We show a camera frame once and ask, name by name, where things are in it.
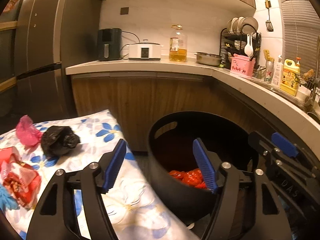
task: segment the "countertop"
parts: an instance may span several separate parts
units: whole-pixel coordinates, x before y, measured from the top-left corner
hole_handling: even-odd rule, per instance
[[[301,109],[281,96],[251,82],[249,79],[230,73],[224,68],[200,65],[195,62],[160,61],[92,61],[66,68],[67,75],[101,72],[171,72],[212,76],[248,96],[267,111],[274,114],[292,129],[320,159],[320,125]]]

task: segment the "pink utensil basket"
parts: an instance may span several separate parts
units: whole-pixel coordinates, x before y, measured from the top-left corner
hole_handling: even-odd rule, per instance
[[[234,56],[231,58],[230,72],[241,76],[252,77],[253,67],[256,63],[256,59],[253,58],[252,61],[249,59],[249,57],[234,54]]]

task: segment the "yellow detergent bottle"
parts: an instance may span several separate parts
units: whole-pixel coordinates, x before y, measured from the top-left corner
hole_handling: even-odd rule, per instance
[[[296,75],[300,74],[300,67],[296,66],[295,62],[291,59],[286,59],[283,66],[283,75],[280,88],[290,95],[295,96],[299,83],[296,81]]]

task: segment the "faucet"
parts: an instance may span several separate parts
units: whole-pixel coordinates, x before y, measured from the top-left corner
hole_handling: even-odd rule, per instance
[[[313,110],[313,105],[314,105],[315,100],[316,100],[316,90],[317,90],[318,85],[319,85],[318,75],[319,75],[319,66],[320,66],[320,35],[318,36],[317,53],[316,53],[316,55],[317,55],[316,80],[315,80],[315,82],[313,84],[313,89],[312,89],[311,95],[310,95],[310,97],[306,98],[306,101],[305,101],[305,104],[304,104],[304,106],[306,107],[308,112],[312,112],[312,110]]]

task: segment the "pink plastic bag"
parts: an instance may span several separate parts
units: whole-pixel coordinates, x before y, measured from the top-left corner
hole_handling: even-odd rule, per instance
[[[24,115],[20,118],[20,121],[16,127],[16,135],[20,142],[25,146],[34,146],[40,142],[42,132],[34,127],[31,118]]]

